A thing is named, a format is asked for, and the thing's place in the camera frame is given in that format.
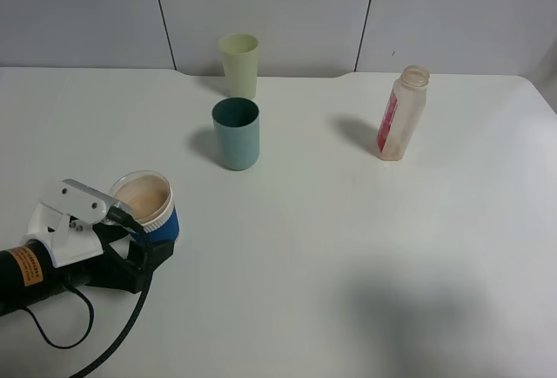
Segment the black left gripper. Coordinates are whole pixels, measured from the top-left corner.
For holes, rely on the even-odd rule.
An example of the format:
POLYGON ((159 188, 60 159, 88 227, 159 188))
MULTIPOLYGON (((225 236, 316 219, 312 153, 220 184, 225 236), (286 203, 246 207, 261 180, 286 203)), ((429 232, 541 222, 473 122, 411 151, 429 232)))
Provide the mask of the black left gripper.
POLYGON ((67 266, 65 285, 86 285, 137 294, 151 281, 155 270, 174 254, 173 241, 155 242, 148 252, 146 245, 129 240, 127 256, 123 257, 112 246, 113 242, 128 236, 123 227, 95 225, 92 230, 100 239, 103 253, 67 266))

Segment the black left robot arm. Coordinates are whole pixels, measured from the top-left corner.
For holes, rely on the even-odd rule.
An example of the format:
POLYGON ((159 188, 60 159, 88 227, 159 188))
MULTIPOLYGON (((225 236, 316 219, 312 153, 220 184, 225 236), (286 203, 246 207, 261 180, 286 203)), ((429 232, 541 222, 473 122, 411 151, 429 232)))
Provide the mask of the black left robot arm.
POLYGON ((132 317, 137 318, 146 300, 146 245, 131 240, 128 255, 123 258, 111 243, 128 235, 124 228, 96 224, 91 232, 95 239, 100 240, 101 254, 65 267, 55 267, 46 246, 37 239, 3 250, 1 315, 27 310, 31 305, 61 293, 69 292, 83 298, 78 288, 87 286, 138 294, 132 311, 132 317))

